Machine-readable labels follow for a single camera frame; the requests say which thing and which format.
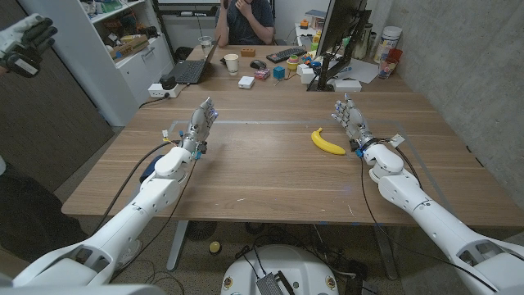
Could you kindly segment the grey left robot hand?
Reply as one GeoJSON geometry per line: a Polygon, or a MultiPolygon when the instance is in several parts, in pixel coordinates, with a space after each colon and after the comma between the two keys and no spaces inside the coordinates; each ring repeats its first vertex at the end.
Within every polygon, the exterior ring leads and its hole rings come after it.
{"type": "Polygon", "coordinates": [[[181,141],[181,147],[191,153],[204,153],[206,139],[209,136],[211,126],[218,117],[214,109],[213,100],[208,97],[193,113],[187,124],[186,133],[181,141]]]}

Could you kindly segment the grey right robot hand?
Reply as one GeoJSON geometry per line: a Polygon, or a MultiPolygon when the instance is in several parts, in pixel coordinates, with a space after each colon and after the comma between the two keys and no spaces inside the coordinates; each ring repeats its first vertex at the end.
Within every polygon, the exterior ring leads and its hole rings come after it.
{"type": "Polygon", "coordinates": [[[344,95],[343,101],[338,100],[336,102],[332,118],[340,123],[346,131],[352,149],[359,149],[364,152],[377,142],[376,137],[368,127],[368,122],[348,93],[344,95]]]}

